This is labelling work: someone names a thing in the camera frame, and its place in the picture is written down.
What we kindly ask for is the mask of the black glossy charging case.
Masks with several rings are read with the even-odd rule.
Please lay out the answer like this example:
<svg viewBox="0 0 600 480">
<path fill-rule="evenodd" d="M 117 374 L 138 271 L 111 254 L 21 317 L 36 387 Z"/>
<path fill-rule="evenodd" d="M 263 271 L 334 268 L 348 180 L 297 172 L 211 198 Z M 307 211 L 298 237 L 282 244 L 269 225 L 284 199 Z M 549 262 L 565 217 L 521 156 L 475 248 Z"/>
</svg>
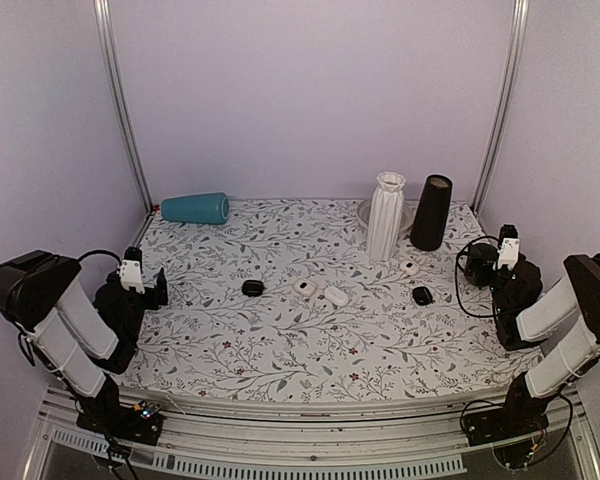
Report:
<svg viewBox="0 0 600 480">
<path fill-rule="evenodd" d="M 245 296 L 258 297 L 264 293 L 265 286 L 260 280 L 245 280 L 241 286 L 241 291 Z"/>
</svg>

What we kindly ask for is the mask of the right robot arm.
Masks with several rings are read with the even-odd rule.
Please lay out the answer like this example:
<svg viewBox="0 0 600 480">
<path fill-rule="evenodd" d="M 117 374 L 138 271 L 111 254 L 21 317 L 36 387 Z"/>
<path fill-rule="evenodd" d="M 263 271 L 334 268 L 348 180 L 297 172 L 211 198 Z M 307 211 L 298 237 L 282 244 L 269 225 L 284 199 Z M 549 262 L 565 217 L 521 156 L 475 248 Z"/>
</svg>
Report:
<svg viewBox="0 0 600 480">
<path fill-rule="evenodd" d="M 547 341 L 549 349 L 512 381 L 493 421 L 499 435 L 541 428 L 548 404 L 600 359 L 600 253 L 570 255 L 563 265 L 563 277 L 515 318 L 523 340 Z"/>
</svg>

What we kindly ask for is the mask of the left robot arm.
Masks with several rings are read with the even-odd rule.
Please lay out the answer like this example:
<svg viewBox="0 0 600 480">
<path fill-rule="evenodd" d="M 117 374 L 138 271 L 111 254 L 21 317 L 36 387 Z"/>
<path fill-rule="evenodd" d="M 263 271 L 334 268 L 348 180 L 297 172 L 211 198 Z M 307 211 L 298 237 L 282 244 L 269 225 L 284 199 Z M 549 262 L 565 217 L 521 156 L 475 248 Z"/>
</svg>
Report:
<svg viewBox="0 0 600 480">
<path fill-rule="evenodd" d="M 34 250 L 0 264 L 0 313 L 19 332 L 29 362 L 41 360 L 76 398 L 82 416 L 108 434 L 154 426 L 159 405 L 125 407 L 113 377 L 133 359 L 146 311 L 168 303 L 163 271 L 143 282 L 142 252 L 116 256 L 116 269 L 88 298 L 80 280 L 81 258 Z"/>
</svg>

